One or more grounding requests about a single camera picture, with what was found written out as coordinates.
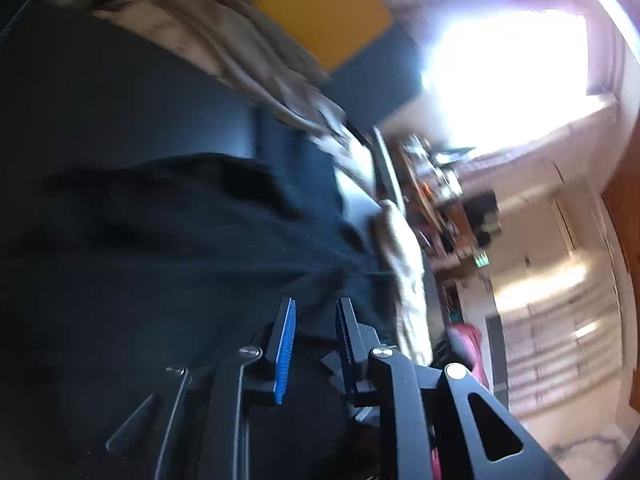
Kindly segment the black knit sweater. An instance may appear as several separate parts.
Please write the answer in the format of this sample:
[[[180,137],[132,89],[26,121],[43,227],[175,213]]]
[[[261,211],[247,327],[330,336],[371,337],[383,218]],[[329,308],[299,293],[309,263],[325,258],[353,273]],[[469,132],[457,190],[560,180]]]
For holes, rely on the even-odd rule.
[[[41,185],[1,255],[1,474],[85,477],[81,461],[173,365],[190,370],[171,474],[195,477],[214,373],[297,307],[290,385],[254,413],[256,479],[339,479],[358,464],[321,366],[335,304],[393,336],[390,274],[342,215],[323,155],[201,154],[85,168]]]

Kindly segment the patterned window curtain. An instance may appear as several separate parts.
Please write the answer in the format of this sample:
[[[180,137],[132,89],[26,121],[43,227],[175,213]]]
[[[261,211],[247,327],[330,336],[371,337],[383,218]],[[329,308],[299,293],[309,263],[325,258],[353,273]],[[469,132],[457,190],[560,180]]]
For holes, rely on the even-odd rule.
[[[527,417],[618,374],[623,330],[614,275],[592,270],[554,297],[500,314],[509,410]]]

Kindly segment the beige knit sweater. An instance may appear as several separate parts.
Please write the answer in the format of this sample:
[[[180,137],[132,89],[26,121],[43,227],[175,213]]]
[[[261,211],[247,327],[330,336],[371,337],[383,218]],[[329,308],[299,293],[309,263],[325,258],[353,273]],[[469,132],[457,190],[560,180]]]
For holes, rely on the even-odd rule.
[[[427,322],[424,264],[418,239],[404,215],[390,200],[382,200],[374,232],[386,268],[392,276],[392,304],[399,351],[414,364],[430,366],[433,349]]]

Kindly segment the wooden side table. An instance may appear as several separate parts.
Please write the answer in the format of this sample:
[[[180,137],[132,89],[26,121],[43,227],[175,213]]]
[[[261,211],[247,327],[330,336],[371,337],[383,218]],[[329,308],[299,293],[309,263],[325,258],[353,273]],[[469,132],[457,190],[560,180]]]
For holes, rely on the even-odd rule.
[[[460,252],[469,226],[451,171],[432,161],[430,146],[412,134],[396,144],[396,168],[407,218],[419,244],[433,259]]]

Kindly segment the grey yellow blue sofa chair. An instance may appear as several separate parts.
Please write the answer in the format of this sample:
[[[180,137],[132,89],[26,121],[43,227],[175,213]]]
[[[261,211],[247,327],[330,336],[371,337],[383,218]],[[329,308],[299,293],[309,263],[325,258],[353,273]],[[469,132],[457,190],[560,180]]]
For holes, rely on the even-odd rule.
[[[270,18],[326,73],[320,91],[346,114],[347,145],[306,132],[346,170],[358,159],[358,132],[375,128],[417,96],[422,61],[416,43],[382,0],[241,0]]]

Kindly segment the grey garment on chair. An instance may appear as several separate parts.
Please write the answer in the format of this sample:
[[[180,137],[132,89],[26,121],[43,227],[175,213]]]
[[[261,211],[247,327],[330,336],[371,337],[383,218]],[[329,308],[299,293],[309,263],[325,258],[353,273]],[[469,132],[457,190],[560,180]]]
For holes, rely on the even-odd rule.
[[[287,124],[347,145],[346,114],[318,85],[319,62],[241,0],[49,0],[83,10],[178,55]]]

